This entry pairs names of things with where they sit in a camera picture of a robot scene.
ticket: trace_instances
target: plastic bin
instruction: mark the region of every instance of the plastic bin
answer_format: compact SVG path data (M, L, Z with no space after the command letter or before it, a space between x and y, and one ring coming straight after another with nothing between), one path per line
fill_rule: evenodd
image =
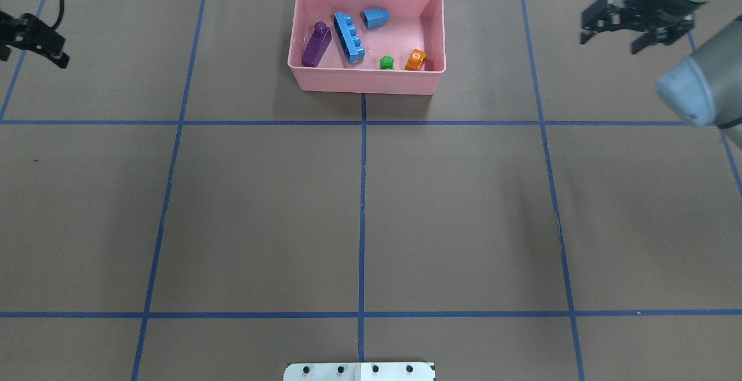
M361 13L369 8L389 10L389 21L366 29ZM337 11L352 16L366 50L357 64L345 59L332 25ZM332 42L318 67L305 67L301 57L318 21L332 28ZM419 71L405 70L415 48L427 52L425 64ZM385 55L394 58L394 70L380 69ZM306 91L430 95L446 70L443 0L296 0L288 62Z

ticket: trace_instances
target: lego brick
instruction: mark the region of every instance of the lego brick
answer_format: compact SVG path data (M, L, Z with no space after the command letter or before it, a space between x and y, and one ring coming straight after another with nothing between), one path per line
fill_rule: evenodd
M345 58L348 63L356 64L358 60L366 56L366 50L361 46L361 38L358 37L353 19L350 14L337 12L334 14L334 29L337 31L337 38L343 46Z
M389 55L382 57L379 61L379 66L381 69L394 69L394 58Z
M413 50L413 53L410 54L410 58L408 59L408 63L405 64L405 70L419 70L423 62L425 62L426 56L427 53L424 53L422 50Z
M362 15L366 29L378 29L389 21L389 12L385 9L371 8L363 11Z
M301 64L305 67L317 67L327 50L330 40L332 40L332 33L324 21L315 23L315 31L312 33L310 41L307 42L307 47L304 48Z

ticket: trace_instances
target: grid line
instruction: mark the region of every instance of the grid line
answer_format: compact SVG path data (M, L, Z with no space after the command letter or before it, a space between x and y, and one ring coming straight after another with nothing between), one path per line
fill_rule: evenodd
M0 311L0 318L135 318L143 312L98 311ZM491 311L151 311L153 318L214 318L220 320L270 320L273 318L545 318L545 317L660 317L661 315L742 315L742 309L643 309L643 310L491 310Z
M359 120L0 120L0 125L320 125L357 126ZM366 126L673 126L689 127L684 122L602 121L602 120L368 120Z
M363 312L366 309L366 94L361 94L361 197L358 218L358 362L366 360Z
M183 135L183 120L186 115L186 106L188 106L188 93L191 88L191 77L193 76L193 66L196 62L196 50L198 48L198 37L201 33L201 21L203 19L203 11L206 6L206 0L201 0L201 8L198 11L198 19L196 20L196 32L193 37L193 46L191 47L191 60L188 62L188 74L185 77L185 88L183 89L183 101L180 105L180 117L178 118L178 128L175 133L175 142L173 144L173 154L170 157L170 169L168 171L167 184L165 185L165 196L162 201L162 212L159 215L159 229L157 230L157 241L154 245L154 254L152 255L152 267L149 274L149 283L147 284L147 296L144 303L144 312L141 316L141 327L140 336L137 341L137 352L134 355L134 363L132 368L132 381L136 381L139 375L139 367L141 363L141 352L144 349L144 340L147 333L147 323L150 306L152 304L152 292L154 290L154 279L157 276L157 264L159 262L159 251L162 246L162 236L165 233L165 215L168 212L168 206L170 204L170 191L173 185L173 175L175 173L175 162L178 157L178 150L180 149L180 137Z
M526 0L520 0L523 10L523 24L525 25L525 38L528 44L528 59L530 59L530 73L533 79L533 90L536 97L536 108L539 112L539 123L541 127L541 142L544 146L544 157L546 160L546 173L549 179L549 189L551 191L551 204L554 208L556 224L559 232L559 248L561 249L562 275L564 277L564 287L567 294L567 307L569 307L569 322L572 327L572 342L574 344L574 355L577 361L577 376L580 381L585 381L585 369L583 366L583 353L580 347L580 334L577 330L577 317L574 314L574 301L572 297L572 283L569 278L569 264L567 263L567 249L564 246L564 233L562 231L562 217L559 214L559 201L557 199L557 188L554 185L554 170L551 167L551 154L549 153L548 136L546 135L546 124L544 119L543 106L541 105L541 90L539 88L539 76L536 70L536 57L533 55L533 40L530 36L530 24L528 24L528 9Z
M39 7L37 8L37 12L35 13L35 16L38 18L42 14L42 9L44 8L44 4L46 3L46 0L41 0L39 2ZM0 108L0 120L5 117L5 111L8 109L8 104L10 104L10 97L13 95L13 88L16 87L16 80L18 80L18 75L21 74L21 67L23 66L23 61L26 59L26 50L21 51L21 56L18 58L18 63L16 64L16 70L13 72L13 77L10 79L10 84L8 84L8 91L5 93L5 100L3 100L2 108Z

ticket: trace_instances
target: blue lego brick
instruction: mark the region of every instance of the blue lego brick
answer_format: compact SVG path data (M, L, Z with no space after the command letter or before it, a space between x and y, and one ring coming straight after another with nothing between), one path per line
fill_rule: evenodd
M389 21L389 12L385 9L371 8L363 12L363 24L366 29L376 29Z
M334 14L333 22L334 29L337 30L337 38L339 38L343 51L345 51L345 58L348 59L349 63L357 64L358 59L363 59L366 56L366 50L361 46L361 38L356 34L353 19L350 14L342 14L338 11Z

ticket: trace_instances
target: cable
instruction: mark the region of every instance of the cable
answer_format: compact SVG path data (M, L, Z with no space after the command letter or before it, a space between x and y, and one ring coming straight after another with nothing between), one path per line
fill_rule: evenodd
M52 24L52 26L49 28L49 32L54 32L56 28L59 27L59 25L61 25L61 20L63 19L63 17L64 17L64 0L59 0L59 14L56 16L56 21L54 21L54 24ZM19 40L19 41L0 40L0 45L31 45L32 43L37 43L41 39L45 38L46 35L49 34L49 32L47 32L45 35L40 35L40 37L32 38L29 40L26 40L26 39Z

